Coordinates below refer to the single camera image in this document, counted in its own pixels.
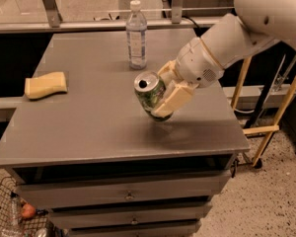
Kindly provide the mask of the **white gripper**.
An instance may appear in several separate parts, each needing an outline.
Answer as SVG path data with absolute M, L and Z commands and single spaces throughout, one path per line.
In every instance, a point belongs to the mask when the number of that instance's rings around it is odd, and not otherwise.
M 177 72 L 184 81 L 178 79 Z M 151 85 L 155 96 L 161 96 L 151 115 L 164 118 L 188 103 L 197 87 L 206 88 L 218 81 L 224 69 L 209 53 L 201 38 L 193 38 L 178 53 L 176 63 L 168 61 L 159 71 L 157 80 Z

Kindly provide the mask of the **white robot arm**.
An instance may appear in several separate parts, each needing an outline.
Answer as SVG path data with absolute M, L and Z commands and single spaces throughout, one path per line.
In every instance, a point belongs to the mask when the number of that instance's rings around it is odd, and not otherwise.
M 178 110 L 190 101 L 195 88 L 210 86 L 235 62 L 280 40 L 296 50 L 296 0 L 234 0 L 234 8 L 234 15 L 225 15 L 189 41 L 158 71 L 166 92 L 153 115 L 163 118 Z

